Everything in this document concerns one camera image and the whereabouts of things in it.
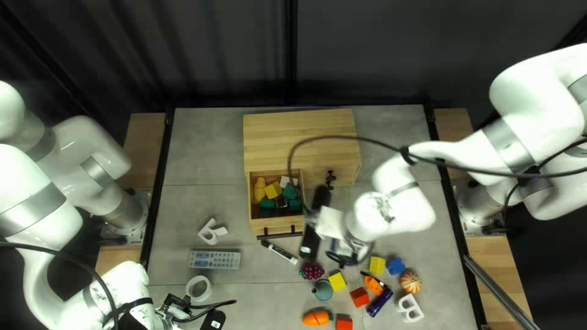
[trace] black background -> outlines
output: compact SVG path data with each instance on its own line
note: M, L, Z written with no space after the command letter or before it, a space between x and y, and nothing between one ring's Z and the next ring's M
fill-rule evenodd
M95 118L119 142L131 113L169 106L406 104L493 111L491 81L555 49L584 0L5 0L0 79L48 124ZM571 43L587 41L576 34ZM515 207L510 237L534 319L582 328L587 308L584 209L552 221ZM95 262L94 224L68 251ZM22 258L0 251L3 328L42 326L22 296ZM63 298L89 277L50 268Z

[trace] remote control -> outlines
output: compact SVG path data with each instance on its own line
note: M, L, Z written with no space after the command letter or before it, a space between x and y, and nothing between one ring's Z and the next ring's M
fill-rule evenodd
M241 268L241 253L192 250L188 257L187 267L208 268L214 270L237 270Z

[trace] red block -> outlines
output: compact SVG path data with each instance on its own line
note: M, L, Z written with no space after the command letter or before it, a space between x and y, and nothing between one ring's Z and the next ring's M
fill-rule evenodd
M351 291L350 297L353 299L356 307L361 307L369 303L369 294L362 287Z
M337 316L336 330L353 330L353 320Z

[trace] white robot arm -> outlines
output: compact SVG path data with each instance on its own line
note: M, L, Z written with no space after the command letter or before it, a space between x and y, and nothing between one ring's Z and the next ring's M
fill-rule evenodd
M461 167L497 173L522 173L581 137L587 118L587 44L569 47L520 62L500 74L490 89L490 99L501 118L459 142L422 142L409 147L410 154L425 159L441 158ZM587 158L562 154L544 167L559 173L587 166ZM409 163L397 154L373 173L377 192L360 196L345 217L344 237L349 245L366 246L386 235L429 228L436 215L411 175ZM474 198L461 203L474 216L495 214L497 199L505 200L513 179L470 171L482 186L470 191ZM536 180L521 189L529 211L537 218L553 218L587 204L587 174ZM316 232L321 230L319 219Z
M59 251L82 226L82 218L45 173L20 150L0 144L0 234L11 243L30 244ZM18 249L25 260L23 289L34 316L49 329L102 329L111 310L97 282L68 301L50 288L47 268L53 255ZM144 268L124 262L106 275L116 306L149 297ZM156 329L152 304L130 311L147 329Z
M116 183L130 169L130 159L93 119L76 116L47 127L2 81L0 100L0 143L25 152L70 203L104 219L116 234L143 226L146 203L139 204Z

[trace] white marker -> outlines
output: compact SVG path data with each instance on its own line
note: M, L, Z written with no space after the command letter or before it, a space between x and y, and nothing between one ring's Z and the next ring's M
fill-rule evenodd
M277 253L283 259L286 259L287 261L291 262L294 265L298 263L298 259L296 257L294 257L293 255L285 252L282 248L277 247L277 246L269 243L268 241L262 240L261 241L261 245L263 245L264 247L268 248L270 251L273 251L273 252Z

